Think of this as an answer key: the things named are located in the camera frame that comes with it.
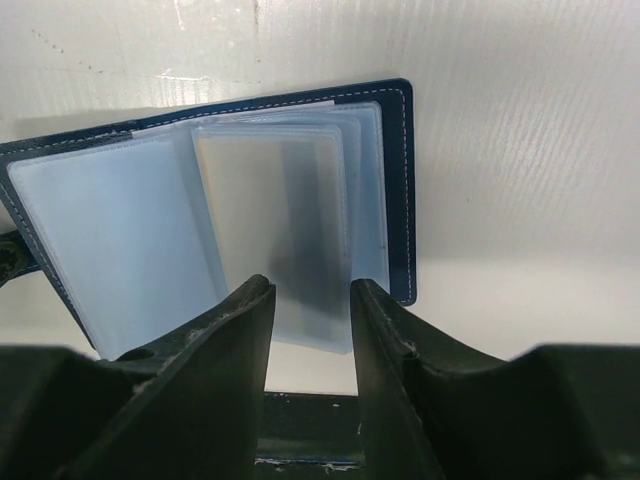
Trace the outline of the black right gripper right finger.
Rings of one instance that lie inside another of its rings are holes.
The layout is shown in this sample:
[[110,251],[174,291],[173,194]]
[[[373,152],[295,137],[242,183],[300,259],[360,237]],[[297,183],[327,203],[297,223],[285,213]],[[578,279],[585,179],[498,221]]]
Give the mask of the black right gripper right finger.
[[510,361],[350,289],[372,479],[635,479],[639,350],[546,344]]

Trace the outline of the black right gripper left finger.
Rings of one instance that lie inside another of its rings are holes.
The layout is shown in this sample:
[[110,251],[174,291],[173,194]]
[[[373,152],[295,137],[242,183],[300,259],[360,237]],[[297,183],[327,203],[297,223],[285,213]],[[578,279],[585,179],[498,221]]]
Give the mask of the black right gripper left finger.
[[114,361],[1,350],[5,479],[249,479],[276,289],[255,275]]

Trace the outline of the blue leather card holder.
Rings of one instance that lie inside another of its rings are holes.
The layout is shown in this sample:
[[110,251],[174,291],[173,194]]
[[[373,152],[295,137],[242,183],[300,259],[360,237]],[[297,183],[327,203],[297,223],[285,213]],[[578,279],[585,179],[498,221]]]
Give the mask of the blue leather card holder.
[[345,354],[354,280],[417,297],[413,106],[399,78],[5,143],[1,200],[105,359],[255,274],[278,341]]

